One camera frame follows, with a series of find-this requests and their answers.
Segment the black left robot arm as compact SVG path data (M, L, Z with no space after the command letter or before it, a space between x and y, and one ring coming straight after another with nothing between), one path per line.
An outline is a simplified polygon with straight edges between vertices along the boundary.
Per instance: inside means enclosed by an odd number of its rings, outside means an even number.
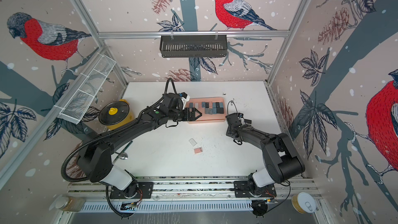
M122 146L137 137L153 131L168 121L196 121L202 113L195 107L185 107L189 96L185 93L165 93L153 105L142 110L138 117L119 128L97 135L94 139L83 143L67 156L61 166L61 175L69 182L89 180L92 183L102 183L107 186L125 190L131 186L134 177L126 170L113 164L112 155ZM72 178L67 175L66 167L74 155L79 154L77 164L86 175L82 178Z

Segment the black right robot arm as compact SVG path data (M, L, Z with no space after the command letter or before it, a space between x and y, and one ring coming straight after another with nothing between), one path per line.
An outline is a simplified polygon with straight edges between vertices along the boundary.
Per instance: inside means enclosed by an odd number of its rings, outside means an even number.
M241 113L226 116L226 135L237 145L248 143L262 151L264 169L248 176L248 188L253 196L261 196L268 186L283 183L305 172L305 164L287 134L260 131L248 120L242 123L242 117Z

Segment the pink plastic storage tray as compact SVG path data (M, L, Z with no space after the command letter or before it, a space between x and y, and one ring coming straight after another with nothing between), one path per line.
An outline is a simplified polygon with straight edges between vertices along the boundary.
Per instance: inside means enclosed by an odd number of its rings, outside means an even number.
M205 108L202 108L202 102L209 102L209 109L212 107L212 102L222 102L224 104L224 114L205 114ZM223 122L226 120L227 105L222 97L203 97L203 98L192 98L186 103L186 109L189 110L189 103L199 104L199 110L202 113L202 117L197 121L188 121L188 123L212 123L212 122Z

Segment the pink eraser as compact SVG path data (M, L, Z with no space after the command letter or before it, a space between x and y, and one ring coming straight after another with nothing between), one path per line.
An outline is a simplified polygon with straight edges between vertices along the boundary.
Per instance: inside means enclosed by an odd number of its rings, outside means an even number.
M201 152L203 152L203 148L202 147L198 147L198 148L194 149L194 153L195 154L198 154L198 153L201 153Z

